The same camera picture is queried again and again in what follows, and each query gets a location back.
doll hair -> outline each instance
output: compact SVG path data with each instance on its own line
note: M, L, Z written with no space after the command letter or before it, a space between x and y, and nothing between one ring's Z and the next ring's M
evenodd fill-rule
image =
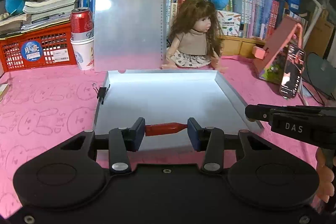
M221 41L217 37L219 22L215 6L205 0L185 0L178 9L170 30L169 40L173 41L177 34L188 33L201 18L210 17L211 27L206 33L207 53L213 57L212 49L221 56Z

aluminum tray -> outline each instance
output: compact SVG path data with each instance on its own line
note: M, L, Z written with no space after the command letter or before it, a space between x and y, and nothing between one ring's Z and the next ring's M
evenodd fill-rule
M144 117L146 124L187 123L194 117L201 127L221 128L226 134L240 129L261 131L260 122L245 117L246 102L217 71L127 70L109 71L110 89L95 114L96 135L128 127ZM139 151L183 148L192 150L186 129L171 135L144 137Z

finger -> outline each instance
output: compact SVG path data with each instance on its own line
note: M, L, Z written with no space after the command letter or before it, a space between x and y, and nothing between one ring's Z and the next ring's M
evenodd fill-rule
M319 199L323 200L325 203L328 203L329 198L330 198L328 195L321 195L319 193L317 193L316 195Z
M323 182L333 182L335 175L333 171L328 168L327 166L317 166L316 168L317 173L319 174L320 181Z
M323 155L323 152L322 152L321 148L317 149L315 157L316 157L316 160L317 160L317 163L318 163L319 166L324 166L326 164L326 158Z
M320 195L334 196L335 188L331 182L320 183L317 193Z

red can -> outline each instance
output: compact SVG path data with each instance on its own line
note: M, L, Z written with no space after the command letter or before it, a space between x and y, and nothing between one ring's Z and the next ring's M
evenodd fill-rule
M82 41L93 37L93 20L90 8L73 9L70 15L70 24L73 41Z

smartphone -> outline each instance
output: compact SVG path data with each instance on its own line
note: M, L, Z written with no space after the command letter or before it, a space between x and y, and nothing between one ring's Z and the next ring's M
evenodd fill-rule
M297 45L288 44L288 54L280 85L280 94L286 98L294 98L299 88L303 73L305 52Z

